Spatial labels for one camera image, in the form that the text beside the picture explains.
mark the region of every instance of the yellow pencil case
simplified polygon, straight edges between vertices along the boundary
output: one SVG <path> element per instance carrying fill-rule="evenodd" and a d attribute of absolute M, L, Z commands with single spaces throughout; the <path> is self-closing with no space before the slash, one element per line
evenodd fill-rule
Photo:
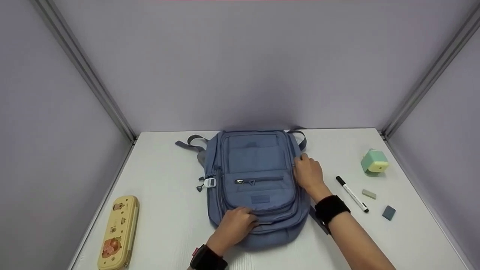
<path fill-rule="evenodd" d="M 113 203 L 98 257 L 99 270 L 117 270 L 130 263 L 138 210 L 135 196 L 122 196 Z"/>

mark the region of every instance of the blue backpack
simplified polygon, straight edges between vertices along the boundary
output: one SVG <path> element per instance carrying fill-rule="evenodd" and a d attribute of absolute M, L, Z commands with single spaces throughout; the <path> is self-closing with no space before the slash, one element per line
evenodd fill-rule
<path fill-rule="evenodd" d="M 310 209 L 310 197 L 293 178 L 293 159 L 306 147 L 306 138 L 299 144 L 291 130 L 219 132 L 211 140 L 193 135 L 187 144 L 194 149 L 205 169 L 208 217 L 217 227 L 225 212 L 239 206 L 252 209 L 258 217 L 255 227 L 239 245 L 257 250 L 293 241 L 299 235 Z M 202 138 L 207 149 L 191 145 Z"/>

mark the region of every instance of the white table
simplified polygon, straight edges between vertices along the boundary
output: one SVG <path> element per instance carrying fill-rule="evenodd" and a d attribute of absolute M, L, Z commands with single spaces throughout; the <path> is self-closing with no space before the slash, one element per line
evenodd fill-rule
<path fill-rule="evenodd" d="M 73 269 L 96 269 L 109 208 L 115 198 L 123 195 L 135 195 L 140 200 L 129 269 L 187 268 L 195 247 L 214 231 L 207 217 L 206 192 L 195 189 L 203 169 L 193 151 L 174 145 L 176 140 L 184 141 L 192 134 L 210 138 L 216 132 L 140 135 Z M 345 201 L 352 215 L 397 269 L 465 269 L 375 129 L 318 129 L 306 130 L 305 134 L 306 152 L 319 160 L 325 183 Z M 390 167 L 381 177 L 368 177 L 361 170 L 362 155 L 370 148 L 383 151 L 390 161 Z M 370 208 L 368 214 L 341 188 L 335 180 L 337 175 Z M 364 188 L 375 192 L 377 199 L 361 195 Z M 392 221 L 382 217 L 387 205 L 397 210 Z M 232 250 L 226 256 L 230 269 L 349 269 L 332 238 L 308 219 L 298 238 L 288 245 L 253 253 Z"/>

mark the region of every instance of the blue eraser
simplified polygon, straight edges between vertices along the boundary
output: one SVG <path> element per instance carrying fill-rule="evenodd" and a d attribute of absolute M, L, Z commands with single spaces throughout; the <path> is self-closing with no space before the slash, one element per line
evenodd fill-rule
<path fill-rule="evenodd" d="M 390 205 L 387 205 L 382 216 L 391 221 L 393 215 L 395 215 L 395 212 L 396 212 L 395 208 L 391 207 Z"/>

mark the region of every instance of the zipper pull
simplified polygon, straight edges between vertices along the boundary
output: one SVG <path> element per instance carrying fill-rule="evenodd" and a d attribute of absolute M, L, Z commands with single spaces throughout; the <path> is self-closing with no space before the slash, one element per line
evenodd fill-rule
<path fill-rule="evenodd" d="M 249 183 L 250 185 L 255 185 L 255 180 L 250 180 L 250 181 L 245 181 L 245 180 L 242 180 L 242 179 L 237 179 L 235 180 L 235 183 L 236 184 L 246 184 L 246 183 Z"/>

